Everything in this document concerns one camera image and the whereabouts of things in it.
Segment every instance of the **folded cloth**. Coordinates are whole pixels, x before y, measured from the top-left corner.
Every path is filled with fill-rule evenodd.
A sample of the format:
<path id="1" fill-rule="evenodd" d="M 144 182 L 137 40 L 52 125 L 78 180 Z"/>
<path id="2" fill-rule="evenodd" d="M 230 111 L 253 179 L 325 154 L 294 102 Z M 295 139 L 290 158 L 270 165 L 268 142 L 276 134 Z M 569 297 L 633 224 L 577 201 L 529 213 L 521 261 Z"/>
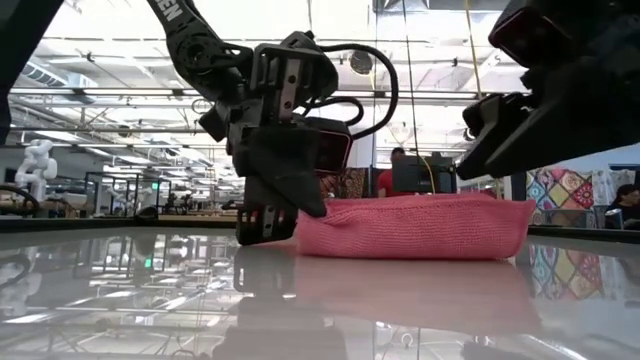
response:
<path id="1" fill-rule="evenodd" d="M 503 259 L 527 234 L 535 203 L 483 194 L 327 202 L 327 216 L 298 217 L 298 253 L 373 259 Z"/>

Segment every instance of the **pipe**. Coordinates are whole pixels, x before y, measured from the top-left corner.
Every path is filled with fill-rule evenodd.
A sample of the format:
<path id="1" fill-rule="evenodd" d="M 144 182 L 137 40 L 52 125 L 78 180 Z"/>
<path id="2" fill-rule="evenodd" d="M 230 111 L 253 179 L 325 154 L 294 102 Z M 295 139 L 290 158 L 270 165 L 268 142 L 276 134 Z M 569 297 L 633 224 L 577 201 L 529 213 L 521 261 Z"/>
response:
<path id="1" fill-rule="evenodd" d="M 9 93 L 11 95 L 24 95 L 24 96 L 61 96 L 61 95 L 88 95 L 95 97 L 140 97 L 140 96 L 148 96 L 148 97 L 195 97 L 202 98 L 202 95 L 198 93 L 195 89 L 184 89 L 184 88 L 122 88 L 122 87 L 104 87 L 104 88 L 24 88 L 24 87 L 15 87 L 12 88 Z M 368 98 L 374 97 L 375 91 L 371 89 L 339 89 L 335 91 L 333 96 L 352 96 L 356 98 Z M 402 89 L 400 90 L 400 97 L 410 96 L 409 90 Z M 434 97 L 438 99 L 446 98 L 446 96 L 450 96 L 454 99 L 460 98 L 470 98 L 476 95 L 473 91 L 454 91 L 454 90 L 415 90 L 413 91 L 413 95 L 416 98 L 429 98 Z"/>
<path id="2" fill-rule="evenodd" d="M 56 119 L 55 121 L 62 121 L 62 122 L 66 122 L 69 124 L 74 124 L 74 125 L 78 125 L 78 123 L 76 123 L 75 121 L 73 121 L 72 119 L 60 115 L 58 113 L 55 113 L 53 111 L 47 110 L 44 107 L 40 106 L 40 105 L 36 105 L 34 103 L 31 103 L 29 101 L 25 101 L 22 100 L 20 98 L 18 98 L 17 96 L 13 96 L 13 95 L 9 95 L 8 97 L 9 103 L 14 103 L 14 104 L 18 104 L 20 106 L 23 106 L 31 111 L 33 111 L 34 113 L 37 114 L 42 114 L 43 117 L 47 117 L 50 119 Z"/>
<path id="3" fill-rule="evenodd" d="M 358 98 L 358 100 L 363 105 L 372 105 L 373 98 Z M 433 105 L 433 106 L 467 106 L 474 103 L 474 98 L 469 99 L 456 99 L 456 98 L 431 98 L 431 99 L 419 99 L 416 98 L 414 103 L 415 105 Z M 376 99 L 377 105 L 384 105 L 389 103 L 389 98 L 378 98 Z M 410 98 L 400 98 L 400 104 L 411 105 Z M 82 104 L 82 103 L 71 103 L 71 102 L 53 102 L 48 103 L 48 107 L 50 108 L 86 108 L 86 109 L 192 109 L 192 101 L 189 102 L 181 102 L 172 104 L 170 101 L 167 102 L 129 102 L 129 103 L 116 103 L 116 102 L 96 102 L 93 104 Z M 131 119 L 125 121 L 138 121 L 139 119 Z M 175 119 L 161 119 L 160 121 L 175 121 L 176 123 L 181 122 L 184 123 L 184 119 L 176 117 Z"/>
<path id="4" fill-rule="evenodd" d="M 73 63 L 83 63 L 86 62 L 86 57 L 73 56 L 73 55 L 50 55 L 50 56 L 41 56 L 43 59 L 47 59 L 51 64 L 73 64 Z M 340 64 L 340 57 L 331 57 L 329 59 L 336 65 Z M 112 56 L 112 55 L 91 55 L 91 62 L 95 64 L 105 64 L 105 65 L 120 65 L 120 66 L 132 66 L 132 67 L 164 67 L 164 66 L 173 66 L 173 62 L 170 56 Z M 408 65 L 408 60 L 393 60 L 393 65 Z M 444 67 L 466 67 L 472 68 L 473 61 L 465 61 L 458 60 L 456 64 L 454 64 L 454 59 L 434 59 L 434 60 L 411 60 L 411 65 L 440 65 Z M 516 63 L 506 64 L 506 67 L 519 67 Z M 153 80 L 155 77 L 151 74 L 145 75 L 149 76 Z"/>
<path id="5" fill-rule="evenodd" d="M 93 148 L 93 149 L 102 149 L 102 148 L 114 148 L 114 146 L 112 146 L 113 144 L 108 144 L 108 145 L 101 145 L 101 144 L 91 144 L 91 143 L 82 143 L 82 144 L 69 144 L 69 143 L 55 143 L 53 144 L 54 148 L 57 147 L 65 147 L 65 148 L 70 148 L 70 147 L 79 147 L 79 148 Z M 222 144 L 118 144 L 119 146 L 115 147 L 115 148 L 120 148 L 120 149 L 193 149 L 193 150 L 224 150 L 225 146 Z M 418 144 L 418 146 L 420 147 L 420 151 L 426 151 L 426 152 L 433 152 L 433 151 L 438 151 L 438 152 L 447 152 L 447 153 L 464 153 L 467 151 L 466 148 L 455 148 L 455 147 L 447 147 L 450 146 L 450 144 Z M 16 144 L 16 145 L 0 145 L 0 149 L 24 149 L 26 147 L 25 144 Z M 377 150 L 380 151 L 384 151 L 384 150 L 390 150 L 391 148 L 377 148 Z M 118 156 L 114 156 L 113 159 L 113 163 L 112 166 L 115 166 L 115 158 Z M 196 168 L 199 167 L 207 167 L 210 168 L 210 165 L 201 165 L 201 166 L 194 166 Z"/>
<path id="6" fill-rule="evenodd" d="M 98 69 L 100 69 L 103 73 L 109 75 L 109 77 L 111 77 L 112 79 L 114 79 L 115 81 L 119 82 L 120 84 L 124 85 L 127 88 L 130 88 L 131 86 L 129 84 L 127 84 L 126 82 L 124 82 L 122 79 L 120 79 L 119 77 L 113 75 L 111 72 L 109 72 L 109 70 L 103 68 L 102 66 L 96 64 L 96 61 L 93 60 L 93 55 L 91 53 L 88 53 L 85 56 L 85 59 L 89 62 L 89 64 L 97 67 Z"/>
<path id="7" fill-rule="evenodd" d="M 37 123 L 38 125 L 41 125 L 42 122 L 44 121 L 50 121 L 52 123 L 56 123 L 59 122 L 60 119 L 55 118 L 55 117 L 51 117 L 45 114 L 41 114 L 38 111 L 32 110 L 27 108 L 26 106 L 11 106 L 9 105 L 10 109 L 11 109 L 11 118 L 14 120 L 18 120 L 20 122 L 23 123 Z"/>
<path id="8" fill-rule="evenodd" d="M 42 40 L 54 40 L 54 41 L 76 41 L 76 42 L 101 42 L 105 41 L 103 38 L 85 38 L 85 37 L 60 37 L 60 36 L 44 36 Z M 112 41 L 115 42 L 161 42 L 166 43 L 167 39 L 164 38 L 111 38 Z M 247 42 L 256 42 L 256 43 L 280 43 L 282 39 L 225 39 L 225 42 L 228 43 L 247 43 Z M 407 42 L 409 44 L 424 44 L 424 45 L 437 45 L 429 40 L 411 40 L 409 39 L 321 39 L 315 38 L 315 42 L 323 43 L 322 45 L 326 45 L 325 43 L 335 43 L 335 44 L 344 44 L 344 43 L 359 43 L 359 44 L 373 44 L 373 43 L 383 43 L 383 44 L 399 44 L 404 45 Z M 464 47 L 468 48 L 468 46 L 440 46 L 438 48 L 459 48 Z M 482 45 L 476 46 L 476 48 L 491 48 L 490 45 Z"/>
<path id="9" fill-rule="evenodd" d="M 91 133 L 127 133 L 127 134 L 206 134 L 204 129 L 115 129 L 115 128 L 93 128 L 93 129 L 78 129 L 78 128 L 38 128 L 38 127 L 14 127 L 9 130 L 10 132 L 35 132 L 35 131 L 48 131 L 48 132 L 74 132 L 82 134 Z"/>

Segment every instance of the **reflective table surface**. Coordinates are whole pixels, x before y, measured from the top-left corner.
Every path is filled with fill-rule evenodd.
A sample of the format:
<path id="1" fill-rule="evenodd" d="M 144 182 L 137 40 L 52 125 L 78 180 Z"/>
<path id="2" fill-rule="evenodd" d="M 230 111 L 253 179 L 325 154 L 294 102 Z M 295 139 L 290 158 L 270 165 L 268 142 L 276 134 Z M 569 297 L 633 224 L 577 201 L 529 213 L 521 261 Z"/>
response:
<path id="1" fill-rule="evenodd" d="M 0 359 L 634 359 L 640 249 L 508 262 L 296 257 L 230 230 L 2 234 Z"/>

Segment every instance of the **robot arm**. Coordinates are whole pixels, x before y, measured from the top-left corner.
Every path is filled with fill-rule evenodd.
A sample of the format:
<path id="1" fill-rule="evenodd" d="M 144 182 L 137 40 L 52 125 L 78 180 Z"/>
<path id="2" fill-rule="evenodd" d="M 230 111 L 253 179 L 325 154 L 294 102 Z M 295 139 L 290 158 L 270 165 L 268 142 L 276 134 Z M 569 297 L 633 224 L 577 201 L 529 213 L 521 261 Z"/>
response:
<path id="1" fill-rule="evenodd" d="M 40 176 L 29 174 L 34 167 L 45 170 L 44 178 L 53 179 L 58 173 L 58 164 L 53 159 L 49 159 L 49 151 L 53 148 L 53 143 L 49 140 L 32 140 L 24 150 L 24 160 L 16 171 L 16 183 L 19 187 L 27 186 L 27 183 L 41 179 Z"/>
<path id="2" fill-rule="evenodd" d="M 216 141 L 226 138 L 227 154 L 245 177 L 245 204 L 252 211 L 276 207 L 296 216 L 326 214 L 317 173 L 340 173 L 353 140 L 389 122 L 398 102 L 397 73 L 378 50 L 358 44 L 323 48 L 311 32 L 294 32 L 279 45 L 255 50 L 226 43 L 208 26 L 192 0 L 147 0 L 167 35 L 167 48 L 180 76 L 215 103 L 199 120 Z M 391 102 L 374 127 L 352 135 L 348 127 L 364 114 L 354 98 L 326 100 L 338 75 L 325 51 L 361 50 L 389 70 Z M 359 108 L 349 122 L 294 113 L 348 102 Z"/>
<path id="3" fill-rule="evenodd" d="M 114 200 L 119 201 L 119 202 L 125 202 L 124 194 L 121 194 L 121 193 L 117 192 L 117 191 L 113 188 L 113 186 L 109 186 L 109 187 L 107 188 L 107 193 L 109 193 L 109 195 L 113 196 L 113 199 L 114 199 Z"/>
<path id="4" fill-rule="evenodd" d="M 640 3 L 513 0 L 490 42 L 528 69 L 530 94 L 464 111 L 462 179 L 502 177 L 640 141 Z"/>

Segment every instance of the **black cable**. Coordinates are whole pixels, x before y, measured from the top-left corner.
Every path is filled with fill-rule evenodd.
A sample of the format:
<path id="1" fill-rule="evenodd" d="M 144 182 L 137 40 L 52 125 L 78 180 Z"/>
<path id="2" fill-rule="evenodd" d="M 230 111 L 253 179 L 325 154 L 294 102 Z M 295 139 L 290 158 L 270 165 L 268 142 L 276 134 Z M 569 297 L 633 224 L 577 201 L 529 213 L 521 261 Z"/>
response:
<path id="1" fill-rule="evenodd" d="M 38 212 L 38 210 L 40 210 L 40 203 L 38 202 L 38 199 L 36 199 L 35 197 L 33 197 L 33 195 L 29 194 L 28 192 L 20 189 L 19 187 L 13 186 L 13 185 L 4 185 L 4 184 L 0 184 L 0 191 L 9 191 L 15 194 L 18 194 L 22 197 L 24 197 L 24 201 L 22 203 L 22 206 L 26 208 L 26 210 L 21 210 L 20 214 L 26 214 L 26 215 L 33 215 L 35 216 L 36 213 Z M 29 209 L 27 208 L 27 202 L 30 202 L 31 204 L 33 204 L 32 208 Z M 14 209 L 13 207 L 7 209 L 7 208 L 3 208 L 0 207 L 0 210 L 5 210 L 5 211 L 16 211 L 18 209 Z"/>
<path id="2" fill-rule="evenodd" d="M 411 50 L 409 49 L 409 32 L 407 30 L 409 25 L 407 22 L 406 0 L 402 0 L 402 15 L 404 16 L 404 36 L 407 45 L 407 64 L 409 65 L 409 91 L 411 93 L 411 114 L 413 117 L 413 140 L 416 145 L 416 156 L 420 158 L 420 150 L 418 149 L 418 125 L 416 123 L 416 103 L 415 98 L 413 97 L 413 71 L 411 70 Z M 435 193 L 436 185 L 433 184 L 433 181 L 431 184 L 431 189 Z"/>
<path id="3" fill-rule="evenodd" d="M 316 103 L 315 101 L 316 99 L 311 99 L 309 103 L 301 105 L 306 109 L 302 116 L 306 116 L 309 111 L 311 111 L 311 109 L 318 109 L 333 104 L 349 103 L 355 105 L 358 108 L 358 115 L 356 115 L 353 119 L 346 121 L 347 126 L 353 126 L 359 123 L 360 120 L 362 120 L 362 118 L 364 117 L 364 106 L 362 106 L 362 103 L 358 101 L 358 99 L 350 96 L 336 96 L 318 103 Z"/>
<path id="4" fill-rule="evenodd" d="M 395 113 L 396 107 L 398 107 L 398 99 L 400 96 L 400 86 L 398 85 L 398 73 L 396 72 L 396 69 L 393 67 L 393 64 L 391 63 L 389 58 L 387 58 L 380 50 L 371 46 L 361 45 L 361 44 L 348 43 L 348 44 L 340 44 L 340 45 L 332 45 L 332 46 L 320 46 L 320 50 L 324 52 L 334 52 L 334 51 L 344 51 L 344 50 L 364 51 L 366 53 L 373 55 L 376 59 L 378 59 L 381 63 L 384 64 L 384 66 L 387 68 L 387 71 L 389 72 L 389 80 L 391 82 L 391 100 L 389 102 L 389 108 L 387 109 L 387 114 L 384 116 L 384 118 L 382 118 L 382 120 L 379 123 L 374 124 L 372 127 L 362 130 L 357 134 L 354 134 L 353 139 L 358 140 L 365 136 L 369 136 L 375 133 L 376 131 L 382 129 L 384 126 L 386 126 L 389 123 L 389 121 L 391 121 L 391 117 Z"/>

